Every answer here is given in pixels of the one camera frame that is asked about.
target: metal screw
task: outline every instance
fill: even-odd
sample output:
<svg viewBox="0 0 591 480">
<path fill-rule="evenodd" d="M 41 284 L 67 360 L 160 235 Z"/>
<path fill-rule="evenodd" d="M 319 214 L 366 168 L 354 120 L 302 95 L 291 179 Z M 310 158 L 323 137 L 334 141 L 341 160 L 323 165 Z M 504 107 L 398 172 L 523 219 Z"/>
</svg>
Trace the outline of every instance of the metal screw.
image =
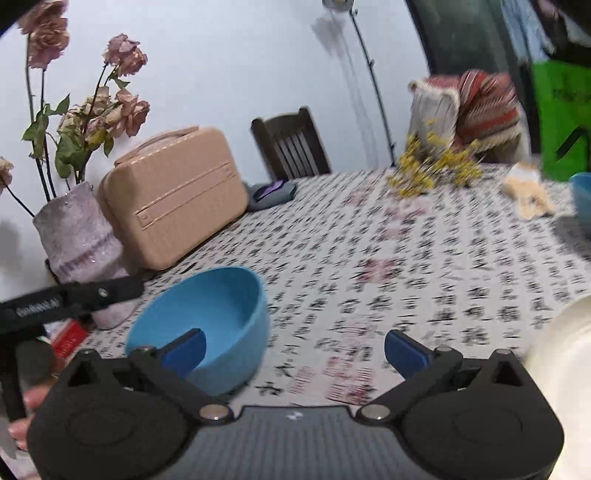
<svg viewBox="0 0 591 480">
<path fill-rule="evenodd" d="M 295 411 L 295 412 L 290 413 L 287 416 L 287 418 L 290 419 L 291 421 L 298 421 L 298 420 L 301 420 L 302 418 L 304 418 L 304 414 L 300 411 Z"/>
<path fill-rule="evenodd" d="M 199 414 L 208 420 L 223 420 L 230 415 L 230 409 L 225 405 L 209 404 L 201 407 Z"/>
<path fill-rule="evenodd" d="M 374 403 L 361 409 L 361 415 L 370 420 L 383 420 L 390 415 L 390 409 L 386 405 Z"/>
</svg>

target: blue bowl rim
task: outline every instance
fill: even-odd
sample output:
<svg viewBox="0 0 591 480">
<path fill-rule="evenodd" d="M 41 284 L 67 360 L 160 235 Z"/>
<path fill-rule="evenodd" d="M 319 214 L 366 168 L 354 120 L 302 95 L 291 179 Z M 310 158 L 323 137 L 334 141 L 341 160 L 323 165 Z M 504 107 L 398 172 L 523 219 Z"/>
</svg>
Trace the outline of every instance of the blue bowl rim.
<svg viewBox="0 0 591 480">
<path fill-rule="evenodd" d="M 591 172 L 588 172 L 588 171 L 580 171 L 578 173 L 575 173 L 574 175 L 572 175 L 569 178 L 569 183 L 572 184 L 575 180 L 580 179 L 580 178 L 583 178 L 583 177 L 591 178 Z"/>
<path fill-rule="evenodd" d="M 259 295 L 258 295 L 258 298 L 256 300 L 256 305 L 252 309 L 252 313 L 251 313 L 250 318 L 244 324 L 244 326 L 240 329 L 239 335 L 236 338 L 236 340 L 234 341 L 234 343 L 231 344 L 231 345 L 229 345 L 226 349 L 224 349 L 222 352 L 220 352 L 220 354 L 218 356 L 216 356 L 215 358 L 212 358 L 209 362 L 202 361 L 197 367 L 195 367 L 195 370 L 198 369 L 198 368 L 206 368 L 206 367 L 209 367 L 212 363 L 216 362 L 219 358 L 222 358 L 223 356 L 227 355 L 228 352 L 232 348 L 234 348 L 234 346 L 237 343 L 239 343 L 244 338 L 244 336 L 246 335 L 246 332 L 248 330 L 250 330 L 250 328 L 252 327 L 252 325 L 255 323 L 255 318 L 257 318 L 257 317 L 260 316 L 259 313 L 262 313 L 261 310 L 264 310 L 267 307 L 267 305 L 265 304 L 265 284 L 263 283 L 262 279 L 260 278 L 260 276 L 254 270 L 251 270 L 250 268 L 247 268 L 247 267 L 243 267 L 241 265 L 226 265 L 226 266 L 222 266 L 222 267 L 208 268 L 206 270 L 197 272 L 194 275 L 191 275 L 190 277 L 185 278 L 183 281 L 177 283 L 176 285 L 173 285 L 167 291 L 163 292 L 162 295 L 159 295 L 158 297 L 156 297 L 152 301 L 152 303 L 150 305 L 148 305 L 145 308 L 145 310 L 142 311 L 142 313 L 139 314 L 139 316 L 136 319 L 133 327 L 129 331 L 129 335 L 127 336 L 127 339 L 129 339 L 129 337 L 133 334 L 133 332 L 134 332 L 134 330 L 136 328 L 136 325 L 138 324 L 138 322 L 139 322 L 141 316 L 144 314 L 144 312 L 146 312 L 155 302 L 157 302 L 159 299 L 161 299 L 164 295 L 166 295 L 174 287 L 177 287 L 179 285 L 182 285 L 186 281 L 189 281 L 192 278 L 197 277 L 198 275 L 203 275 L 205 273 L 216 271 L 216 270 L 244 270 L 244 271 L 248 272 L 251 276 L 253 276 L 253 278 L 256 280 L 256 283 L 257 283 L 257 285 L 259 287 Z M 128 342 L 126 340 L 125 341 L 125 349 L 127 350 L 127 348 L 128 348 Z"/>
</svg>

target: wooden chair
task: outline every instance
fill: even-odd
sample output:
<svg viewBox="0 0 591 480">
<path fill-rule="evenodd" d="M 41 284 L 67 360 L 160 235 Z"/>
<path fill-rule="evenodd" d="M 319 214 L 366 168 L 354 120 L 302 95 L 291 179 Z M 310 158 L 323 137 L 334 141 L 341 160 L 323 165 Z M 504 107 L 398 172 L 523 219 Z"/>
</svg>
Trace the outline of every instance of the wooden chair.
<svg viewBox="0 0 591 480">
<path fill-rule="evenodd" d="M 269 172 L 276 180 L 330 173 L 329 163 L 307 108 L 302 107 L 297 113 L 276 116 L 266 121 L 255 118 L 251 132 Z"/>
</svg>

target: lamp pole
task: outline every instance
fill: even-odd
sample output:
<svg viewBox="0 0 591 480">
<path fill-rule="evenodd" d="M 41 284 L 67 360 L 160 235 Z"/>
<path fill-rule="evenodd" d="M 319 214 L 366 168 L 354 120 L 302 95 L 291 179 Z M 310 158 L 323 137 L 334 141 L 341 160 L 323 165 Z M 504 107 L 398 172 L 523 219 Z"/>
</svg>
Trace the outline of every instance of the lamp pole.
<svg viewBox="0 0 591 480">
<path fill-rule="evenodd" d="M 363 49 L 363 55 L 365 55 L 365 61 L 367 62 L 367 65 L 368 65 L 369 74 L 371 76 L 372 83 L 374 84 L 375 96 L 378 99 L 379 112 L 382 115 L 382 122 L 384 123 L 384 131 L 386 132 L 386 139 L 388 141 L 388 153 L 390 154 L 390 165 L 395 166 L 396 165 L 396 155 L 394 153 L 394 150 L 396 148 L 396 143 L 392 141 L 392 133 L 391 133 L 390 127 L 388 125 L 388 119 L 386 117 L 386 111 L 384 109 L 384 102 L 382 101 L 382 94 L 379 90 L 378 81 L 376 80 L 376 77 L 375 77 L 375 72 L 374 72 L 375 60 L 369 58 L 368 49 L 365 46 L 363 36 L 361 35 L 361 31 L 359 30 L 359 26 L 357 24 L 357 20 L 356 20 L 357 14 L 358 14 L 357 9 L 349 10 L 349 17 L 351 18 L 351 21 L 353 22 L 353 26 L 355 27 L 355 31 L 357 32 L 357 37 L 359 38 L 359 43 L 361 43 L 361 48 Z"/>
</svg>

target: yellow flowers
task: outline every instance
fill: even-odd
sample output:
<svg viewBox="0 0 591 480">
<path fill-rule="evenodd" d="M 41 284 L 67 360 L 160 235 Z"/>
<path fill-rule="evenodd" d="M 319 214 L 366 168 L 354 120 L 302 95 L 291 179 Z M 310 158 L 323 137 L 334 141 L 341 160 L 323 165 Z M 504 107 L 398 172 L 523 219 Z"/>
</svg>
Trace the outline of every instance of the yellow flowers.
<svg viewBox="0 0 591 480">
<path fill-rule="evenodd" d="M 436 119 L 429 119 L 426 125 L 432 127 L 436 122 Z M 398 160 L 398 170 L 386 180 L 401 197 L 427 193 L 435 185 L 449 180 L 457 187 L 470 186 L 482 176 L 473 159 L 477 141 L 463 150 L 453 150 L 431 130 L 427 134 L 427 143 L 424 147 L 418 135 L 409 135 L 406 150 Z"/>
</svg>

